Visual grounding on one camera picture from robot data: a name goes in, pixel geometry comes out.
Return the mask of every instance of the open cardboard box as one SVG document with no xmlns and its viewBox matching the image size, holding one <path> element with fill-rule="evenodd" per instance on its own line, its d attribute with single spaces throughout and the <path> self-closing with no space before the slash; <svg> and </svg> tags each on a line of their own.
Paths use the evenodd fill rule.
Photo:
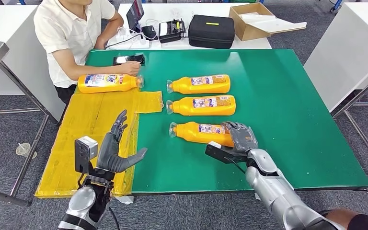
<svg viewBox="0 0 368 230">
<path fill-rule="evenodd" d="M 254 23 L 247 23 L 242 19 L 241 14 L 257 13 L 261 18 L 269 18 Z M 272 34 L 305 29 L 307 23 L 289 23 L 278 19 L 263 4 L 251 3 L 241 6 L 232 6 L 229 11 L 229 17 L 233 19 L 235 34 L 241 41 L 247 41 L 262 37 L 270 37 Z"/>
</svg>

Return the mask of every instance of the man's arm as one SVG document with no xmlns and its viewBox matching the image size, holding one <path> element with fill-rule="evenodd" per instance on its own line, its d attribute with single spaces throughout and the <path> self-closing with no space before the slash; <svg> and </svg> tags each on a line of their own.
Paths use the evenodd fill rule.
<svg viewBox="0 0 368 230">
<path fill-rule="evenodd" d="M 105 49 L 105 43 L 108 42 L 118 32 L 118 27 L 123 26 L 123 18 L 118 12 L 115 11 L 114 16 L 109 19 L 103 32 L 96 39 L 95 49 Z"/>
<path fill-rule="evenodd" d="M 71 80 L 78 80 L 85 74 L 129 74 L 136 76 L 140 69 L 140 62 L 128 61 L 119 66 L 94 67 L 80 66 L 75 63 L 70 49 L 62 49 L 53 52 L 54 59 Z"/>
</svg>

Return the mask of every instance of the black zippered bag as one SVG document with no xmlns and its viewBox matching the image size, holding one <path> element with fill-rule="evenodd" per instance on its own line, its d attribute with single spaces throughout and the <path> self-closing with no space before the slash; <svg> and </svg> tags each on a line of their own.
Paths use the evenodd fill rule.
<svg viewBox="0 0 368 230">
<path fill-rule="evenodd" d="M 235 39 L 232 18 L 194 15 L 188 29 L 191 46 L 229 49 Z"/>
</svg>

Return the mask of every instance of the white shirt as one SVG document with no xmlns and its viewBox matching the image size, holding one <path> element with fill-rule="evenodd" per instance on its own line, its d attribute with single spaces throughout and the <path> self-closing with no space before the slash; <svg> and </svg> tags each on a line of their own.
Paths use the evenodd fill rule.
<svg viewBox="0 0 368 230">
<path fill-rule="evenodd" d="M 111 19 L 115 7 L 108 0 L 93 0 L 85 7 L 87 20 L 77 17 L 58 0 L 44 0 L 34 15 L 37 39 L 47 52 L 48 71 L 57 87 L 77 84 L 71 80 L 53 57 L 53 52 L 70 49 L 77 65 L 84 65 L 88 52 L 101 34 L 101 19 Z"/>
</svg>

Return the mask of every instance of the robotic arm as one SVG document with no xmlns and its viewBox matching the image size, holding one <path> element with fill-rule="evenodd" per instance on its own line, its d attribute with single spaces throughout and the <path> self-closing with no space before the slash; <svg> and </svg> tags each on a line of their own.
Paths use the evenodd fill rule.
<svg viewBox="0 0 368 230">
<path fill-rule="evenodd" d="M 258 143 L 250 127 L 236 122 L 222 123 L 230 132 L 234 147 L 211 142 L 205 153 L 224 163 L 246 162 L 246 180 L 286 230 L 344 230 L 339 224 L 309 208 Z"/>
<path fill-rule="evenodd" d="M 121 173 L 141 161 L 147 151 L 142 148 L 136 155 L 119 157 L 119 142 L 127 124 L 127 111 L 116 118 L 111 131 L 102 141 L 97 165 L 93 168 L 90 160 L 97 156 L 98 143 L 85 136 L 75 140 L 75 171 L 87 174 L 84 182 L 71 197 L 69 207 L 59 230 L 96 230 L 111 200 L 115 173 Z"/>
</svg>

